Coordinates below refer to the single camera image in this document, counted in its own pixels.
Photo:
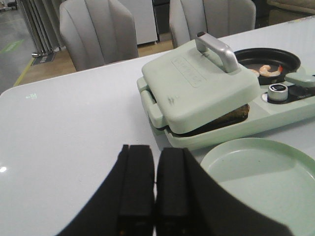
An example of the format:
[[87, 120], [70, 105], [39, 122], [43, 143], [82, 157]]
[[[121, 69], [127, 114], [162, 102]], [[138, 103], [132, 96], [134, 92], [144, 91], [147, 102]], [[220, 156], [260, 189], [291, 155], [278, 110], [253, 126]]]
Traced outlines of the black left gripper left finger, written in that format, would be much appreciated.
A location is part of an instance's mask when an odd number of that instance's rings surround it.
[[60, 236], [150, 236], [154, 159], [147, 145], [124, 145], [112, 170]]

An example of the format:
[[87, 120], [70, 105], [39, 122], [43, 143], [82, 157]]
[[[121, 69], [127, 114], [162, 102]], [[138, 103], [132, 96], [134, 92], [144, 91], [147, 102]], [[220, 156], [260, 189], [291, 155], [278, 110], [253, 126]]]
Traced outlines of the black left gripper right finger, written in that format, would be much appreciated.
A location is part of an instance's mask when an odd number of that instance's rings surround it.
[[285, 224], [224, 190], [186, 148], [165, 148], [157, 168], [158, 236], [291, 236]]

